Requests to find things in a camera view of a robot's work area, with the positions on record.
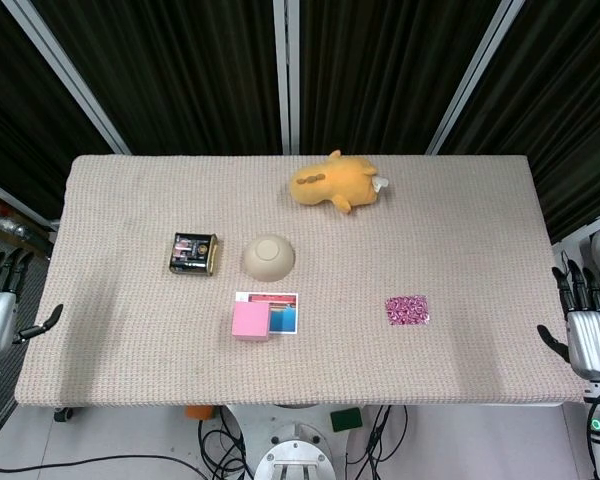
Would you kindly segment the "silver flexible duct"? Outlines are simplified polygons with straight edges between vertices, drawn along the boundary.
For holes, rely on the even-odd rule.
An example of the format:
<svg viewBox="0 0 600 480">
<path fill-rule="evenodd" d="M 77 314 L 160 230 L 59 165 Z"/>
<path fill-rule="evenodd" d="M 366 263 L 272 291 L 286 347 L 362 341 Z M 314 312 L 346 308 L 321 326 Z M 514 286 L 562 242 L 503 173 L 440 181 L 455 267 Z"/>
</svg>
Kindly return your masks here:
<svg viewBox="0 0 600 480">
<path fill-rule="evenodd" d="M 0 231 L 17 237 L 40 251 L 45 251 L 47 255 L 53 250 L 53 244 L 47 237 L 9 217 L 0 216 Z"/>
</svg>

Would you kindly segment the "red blue photo card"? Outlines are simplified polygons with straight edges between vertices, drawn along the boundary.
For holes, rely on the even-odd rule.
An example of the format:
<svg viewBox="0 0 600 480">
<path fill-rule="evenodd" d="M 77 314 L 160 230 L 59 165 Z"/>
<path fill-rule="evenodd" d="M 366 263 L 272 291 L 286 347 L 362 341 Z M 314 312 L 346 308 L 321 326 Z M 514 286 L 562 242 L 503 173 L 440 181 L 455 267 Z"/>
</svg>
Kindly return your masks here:
<svg viewBox="0 0 600 480">
<path fill-rule="evenodd" d="M 269 335 L 293 335 L 298 326 L 298 294 L 274 292 L 237 292 L 235 303 L 258 302 L 270 307 Z"/>
</svg>

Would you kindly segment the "beige waffle tablecloth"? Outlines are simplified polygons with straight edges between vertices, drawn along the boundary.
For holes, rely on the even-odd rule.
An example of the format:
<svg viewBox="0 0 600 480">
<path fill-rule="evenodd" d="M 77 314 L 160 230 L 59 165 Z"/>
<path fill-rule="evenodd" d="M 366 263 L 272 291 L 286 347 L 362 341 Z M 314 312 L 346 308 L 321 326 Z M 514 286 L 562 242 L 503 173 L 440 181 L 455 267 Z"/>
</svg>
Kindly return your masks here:
<svg viewBox="0 0 600 480">
<path fill-rule="evenodd" d="M 289 194 L 309 156 L 83 155 L 72 164 L 17 383 L 23 405 L 553 403 L 582 382 L 540 340 L 564 333 L 526 158 L 374 156 L 389 180 L 349 214 Z M 169 270 L 176 233 L 215 234 L 212 276 Z M 282 280 L 243 264 L 258 236 Z M 237 292 L 298 294 L 293 335 L 239 340 Z M 425 295 L 426 325 L 385 301 Z"/>
</svg>

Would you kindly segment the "orange plush toy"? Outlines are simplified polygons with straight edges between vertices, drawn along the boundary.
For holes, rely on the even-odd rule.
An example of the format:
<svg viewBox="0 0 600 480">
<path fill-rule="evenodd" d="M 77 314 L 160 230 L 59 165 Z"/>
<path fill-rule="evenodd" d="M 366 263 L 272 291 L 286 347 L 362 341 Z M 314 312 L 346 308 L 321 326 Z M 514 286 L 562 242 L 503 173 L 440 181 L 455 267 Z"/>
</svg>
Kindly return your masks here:
<svg viewBox="0 0 600 480">
<path fill-rule="evenodd" d="M 291 197 L 305 206 L 330 202 L 338 211 L 349 214 L 354 207 L 376 202 L 389 180 L 378 174 L 367 158 L 343 155 L 340 150 L 327 158 L 297 170 L 289 182 Z"/>
</svg>

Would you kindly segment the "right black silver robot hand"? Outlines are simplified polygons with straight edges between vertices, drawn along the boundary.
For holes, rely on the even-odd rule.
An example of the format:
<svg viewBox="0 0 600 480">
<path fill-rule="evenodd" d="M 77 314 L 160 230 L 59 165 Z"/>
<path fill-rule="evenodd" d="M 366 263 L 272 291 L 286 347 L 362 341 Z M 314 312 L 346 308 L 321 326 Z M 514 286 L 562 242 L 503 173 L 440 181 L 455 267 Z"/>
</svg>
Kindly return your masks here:
<svg viewBox="0 0 600 480">
<path fill-rule="evenodd" d="M 542 342 L 588 381 L 600 381 L 600 274 L 569 259 L 566 271 L 552 269 L 564 314 L 566 341 L 539 324 Z"/>
</svg>

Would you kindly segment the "white partition post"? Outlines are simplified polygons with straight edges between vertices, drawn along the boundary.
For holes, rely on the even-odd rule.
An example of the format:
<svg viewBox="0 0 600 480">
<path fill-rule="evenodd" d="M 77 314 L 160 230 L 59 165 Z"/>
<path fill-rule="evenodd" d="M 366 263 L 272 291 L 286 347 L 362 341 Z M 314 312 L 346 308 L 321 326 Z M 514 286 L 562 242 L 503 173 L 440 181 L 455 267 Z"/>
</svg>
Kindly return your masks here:
<svg viewBox="0 0 600 480">
<path fill-rule="evenodd" d="M 50 229 L 52 231 L 58 231 L 60 226 L 60 220 L 50 220 L 44 218 L 38 212 L 27 206 L 25 203 L 20 201 L 14 195 L 10 194 L 6 190 L 0 187 L 0 200 L 4 201 L 9 206 L 13 207 L 15 210 L 22 213 L 24 216 L 28 217 L 30 220 L 34 221 L 41 227 Z"/>
<path fill-rule="evenodd" d="M 579 227 L 575 231 L 573 231 L 570 234 L 566 235 L 564 238 L 558 240 L 556 243 L 554 243 L 552 245 L 552 247 L 553 248 L 557 248 L 559 245 L 561 245 L 563 243 L 567 243 L 567 244 L 569 244 L 569 243 L 578 243 L 579 241 L 581 241 L 585 237 L 593 235 L 593 234 L 595 234 L 599 230 L 600 230 L 600 216 L 598 216 L 597 218 L 595 218 L 591 222 L 587 223 L 586 225 L 583 225 L 583 226 Z"/>
<path fill-rule="evenodd" d="M 282 152 L 298 155 L 301 144 L 300 0 L 272 0 Z"/>
<path fill-rule="evenodd" d="M 426 155 L 437 155 L 444 146 L 525 3 L 526 0 L 499 1 L 498 7 L 425 150 Z"/>
<path fill-rule="evenodd" d="M 31 0 L 1 0 L 79 108 L 115 154 L 131 149 Z"/>
</svg>

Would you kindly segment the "beige upturned bowl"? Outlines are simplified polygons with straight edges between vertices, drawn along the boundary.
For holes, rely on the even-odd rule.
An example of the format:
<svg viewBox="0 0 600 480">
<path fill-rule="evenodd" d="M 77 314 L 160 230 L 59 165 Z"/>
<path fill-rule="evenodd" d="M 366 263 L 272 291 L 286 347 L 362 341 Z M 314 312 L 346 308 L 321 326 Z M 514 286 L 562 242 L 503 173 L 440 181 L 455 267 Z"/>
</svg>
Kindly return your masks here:
<svg viewBox="0 0 600 480">
<path fill-rule="evenodd" d="M 245 249 L 243 264 L 246 273 L 261 282 L 276 282 L 294 268 L 295 253 L 291 243 L 278 235 L 261 235 Z"/>
</svg>

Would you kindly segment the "black curtain panel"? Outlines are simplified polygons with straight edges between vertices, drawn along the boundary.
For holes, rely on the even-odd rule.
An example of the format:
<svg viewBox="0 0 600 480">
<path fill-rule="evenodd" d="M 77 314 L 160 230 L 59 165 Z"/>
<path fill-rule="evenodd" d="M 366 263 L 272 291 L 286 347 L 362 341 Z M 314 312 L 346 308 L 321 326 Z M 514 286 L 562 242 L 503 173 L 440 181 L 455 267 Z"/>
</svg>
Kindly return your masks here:
<svg viewBox="0 0 600 480">
<path fill-rule="evenodd" d="M 54 220 L 73 160 L 109 151 L 0 0 L 0 187 Z"/>
<path fill-rule="evenodd" d="M 558 242 L 600 216 L 600 0 L 526 0 L 441 148 L 526 156 Z"/>
<path fill-rule="evenodd" d="M 499 3 L 301 0 L 301 153 L 424 153 Z"/>
<path fill-rule="evenodd" d="M 32 2 L 132 153 L 281 153 L 272 0 Z"/>
</svg>

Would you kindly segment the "black luncheon meat can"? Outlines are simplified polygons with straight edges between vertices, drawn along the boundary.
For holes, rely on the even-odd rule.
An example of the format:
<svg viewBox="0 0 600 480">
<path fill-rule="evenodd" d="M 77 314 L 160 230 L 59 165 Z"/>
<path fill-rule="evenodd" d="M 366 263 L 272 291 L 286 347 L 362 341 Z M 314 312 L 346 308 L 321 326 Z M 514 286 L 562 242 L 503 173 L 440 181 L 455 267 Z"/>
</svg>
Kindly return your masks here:
<svg viewBox="0 0 600 480">
<path fill-rule="evenodd" d="M 215 234 L 176 233 L 169 259 L 174 274 L 212 276 L 218 238 Z"/>
</svg>

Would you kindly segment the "pink cube block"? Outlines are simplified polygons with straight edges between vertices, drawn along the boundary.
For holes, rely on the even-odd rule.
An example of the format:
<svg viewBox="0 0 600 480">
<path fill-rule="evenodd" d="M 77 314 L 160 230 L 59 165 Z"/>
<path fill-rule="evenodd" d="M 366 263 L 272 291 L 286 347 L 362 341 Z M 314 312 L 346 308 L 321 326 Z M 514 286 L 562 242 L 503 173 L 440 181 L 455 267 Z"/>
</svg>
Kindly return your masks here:
<svg viewBox="0 0 600 480">
<path fill-rule="evenodd" d="M 238 301 L 234 305 L 231 333 L 239 340 L 264 341 L 269 337 L 270 307 L 266 303 Z"/>
</svg>

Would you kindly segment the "green box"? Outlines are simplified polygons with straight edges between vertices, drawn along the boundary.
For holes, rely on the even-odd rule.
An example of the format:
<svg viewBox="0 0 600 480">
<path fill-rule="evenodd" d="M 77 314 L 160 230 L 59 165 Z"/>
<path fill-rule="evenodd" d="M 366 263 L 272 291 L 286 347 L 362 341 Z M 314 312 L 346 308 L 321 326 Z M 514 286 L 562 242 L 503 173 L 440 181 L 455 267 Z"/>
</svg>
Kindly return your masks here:
<svg viewBox="0 0 600 480">
<path fill-rule="evenodd" d="M 362 414 L 359 407 L 331 411 L 329 416 L 334 433 L 357 429 L 363 426 Z"/>
</svg>

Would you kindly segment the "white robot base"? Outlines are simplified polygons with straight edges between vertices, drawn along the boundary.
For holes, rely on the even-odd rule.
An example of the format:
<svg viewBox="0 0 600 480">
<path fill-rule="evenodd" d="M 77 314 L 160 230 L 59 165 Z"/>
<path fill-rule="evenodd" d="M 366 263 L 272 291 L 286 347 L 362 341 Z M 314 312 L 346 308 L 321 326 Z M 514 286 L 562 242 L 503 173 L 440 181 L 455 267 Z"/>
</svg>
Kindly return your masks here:
<svg viewBox="0 0 600 480">
<path fill-rule="evenodd" d="M 246 480 L 344 480 L 349 434 L 334 433 L 330 412 L 356 404 L 234 404 L 243 435 Z"/>
</svg>

